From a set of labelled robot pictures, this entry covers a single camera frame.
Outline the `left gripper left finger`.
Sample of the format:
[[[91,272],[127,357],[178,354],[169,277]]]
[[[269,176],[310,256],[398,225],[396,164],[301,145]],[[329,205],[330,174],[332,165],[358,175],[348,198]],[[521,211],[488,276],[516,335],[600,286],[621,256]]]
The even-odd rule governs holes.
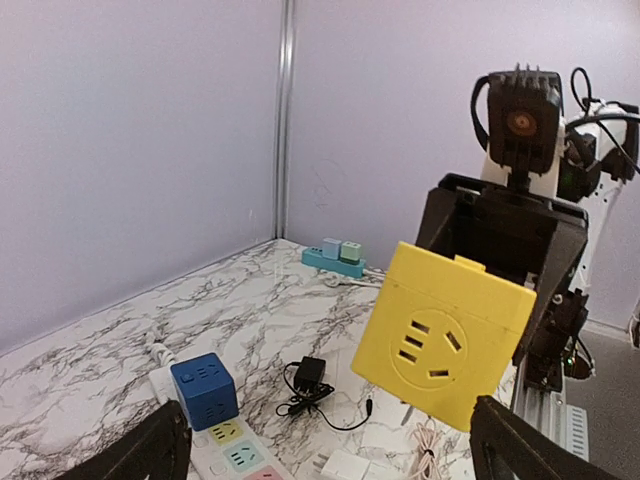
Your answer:
[[[101,453],[60,476],[62,480],[168,479],[188,476],[192,429],[170,400]]]

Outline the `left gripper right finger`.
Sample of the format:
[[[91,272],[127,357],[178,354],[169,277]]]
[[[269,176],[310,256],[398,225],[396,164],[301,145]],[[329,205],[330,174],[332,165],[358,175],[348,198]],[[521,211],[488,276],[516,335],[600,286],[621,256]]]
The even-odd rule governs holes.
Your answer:
[[[617,480],[564,450],[491,396],[477,399],[470,445],[477,479]]]

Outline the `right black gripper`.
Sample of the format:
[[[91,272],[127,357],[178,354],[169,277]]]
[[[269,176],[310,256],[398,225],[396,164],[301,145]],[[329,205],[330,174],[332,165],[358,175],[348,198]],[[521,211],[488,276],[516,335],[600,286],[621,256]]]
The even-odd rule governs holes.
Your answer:
[[[518,285],[532,275],[537,299],[513,359],[551,370],[584,323],[573,315],[588,294],[574,278],[588,227],[578,205],[449,173],[428,193],[415,244]]]

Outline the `blue cube socket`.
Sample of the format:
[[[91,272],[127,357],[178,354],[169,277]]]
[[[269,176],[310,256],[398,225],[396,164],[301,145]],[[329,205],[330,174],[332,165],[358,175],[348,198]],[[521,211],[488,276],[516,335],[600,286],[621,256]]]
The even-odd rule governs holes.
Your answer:
[[[234,379],[215,353],[175,363],[169,370],[193,430],[203,431],[239,415]]]

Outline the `white multicolour power strip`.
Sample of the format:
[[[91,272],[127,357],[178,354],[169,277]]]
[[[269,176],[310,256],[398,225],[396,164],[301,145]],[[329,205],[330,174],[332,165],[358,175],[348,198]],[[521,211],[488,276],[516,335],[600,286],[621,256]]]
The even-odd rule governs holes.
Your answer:
[[[169,367],[185,360],[177,359],[168,347],[156,340],[152,340],[147,349],[159,364],[149,373],[156,399],[160,404],[169,400],[179,402]],[[292,477],[239,415],[203,431],[192,429],[190,461],[202,479]]]

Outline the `yellow cube socket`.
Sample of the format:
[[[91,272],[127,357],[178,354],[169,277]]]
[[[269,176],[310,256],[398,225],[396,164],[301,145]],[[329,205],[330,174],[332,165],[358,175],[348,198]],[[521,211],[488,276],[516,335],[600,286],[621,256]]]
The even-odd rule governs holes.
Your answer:
[[[499,386],[536,297],[480,263],[401,242],[351,368],[467,432],[477,398]]]

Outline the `black power adapter with cable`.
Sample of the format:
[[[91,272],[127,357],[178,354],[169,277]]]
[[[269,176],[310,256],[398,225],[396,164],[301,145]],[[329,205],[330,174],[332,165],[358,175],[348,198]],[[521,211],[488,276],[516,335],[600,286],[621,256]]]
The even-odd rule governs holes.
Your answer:
[[[283,367],[282,377],[291,393],[289,400],[276,407],[278,417],[296,417],[303,412],[316,412],[334,431],[350,432],[365,425],[373,414],[373,400],[365,401],[365,415],[359,422],[338,426],[321,409],[321,402],[335,392],[335,388],[324,381],[326,361],[320,358],[304,356],[300,361],[287,363]]]

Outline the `white usb charger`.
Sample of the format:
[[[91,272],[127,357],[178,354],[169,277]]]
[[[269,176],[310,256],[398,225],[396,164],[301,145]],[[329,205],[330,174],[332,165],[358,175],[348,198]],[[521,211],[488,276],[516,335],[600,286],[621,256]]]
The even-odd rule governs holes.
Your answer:
[[[375,480],[387,476],[384,469],[371,460],[343,450],[335,450],[330,455],[318,454],[312,465],[320,479]]]

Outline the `green usb charger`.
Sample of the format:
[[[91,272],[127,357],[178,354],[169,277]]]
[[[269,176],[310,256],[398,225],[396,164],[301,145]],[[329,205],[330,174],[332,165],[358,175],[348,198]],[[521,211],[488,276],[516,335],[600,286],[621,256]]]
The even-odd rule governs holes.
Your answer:
[[[353,241],[343,241],[339,258],[344,263],[358,265],[362,260],[362,245]]]

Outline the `light blue usb charger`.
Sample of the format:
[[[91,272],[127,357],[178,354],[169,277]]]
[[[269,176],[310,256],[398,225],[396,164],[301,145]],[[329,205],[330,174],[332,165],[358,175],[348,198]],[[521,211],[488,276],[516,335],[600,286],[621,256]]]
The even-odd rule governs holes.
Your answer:
[[[340,240],[334,238],[324,238],[322,241],[322,257],[329,260],[338,260],[341,251]]]

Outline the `teal power strip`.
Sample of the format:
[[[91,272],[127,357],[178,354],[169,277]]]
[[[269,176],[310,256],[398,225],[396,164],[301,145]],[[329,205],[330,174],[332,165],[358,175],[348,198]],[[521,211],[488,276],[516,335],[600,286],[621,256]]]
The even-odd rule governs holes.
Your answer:
[[[343,257],[328,258],[323,249],[319,247],[307,247],[302,251],[301,263],[328,273],[324,279],[327,286],[359,286],[380,288],[386,274],[369,269],[363,258],[358,260]]]

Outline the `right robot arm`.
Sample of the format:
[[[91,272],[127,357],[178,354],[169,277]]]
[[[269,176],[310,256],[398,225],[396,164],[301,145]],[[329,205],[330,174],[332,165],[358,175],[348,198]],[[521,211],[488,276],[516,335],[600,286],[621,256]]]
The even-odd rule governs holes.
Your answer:
[[[528,386],[558,390],[587,317],[589,264],[616,196],[639,173],[639,109],[586,94],[564,116],[558,73],[480,77],[488,118],[479,178],[446,175],[427,197],[418,247],[531,284],[537,299],[513,362]]]

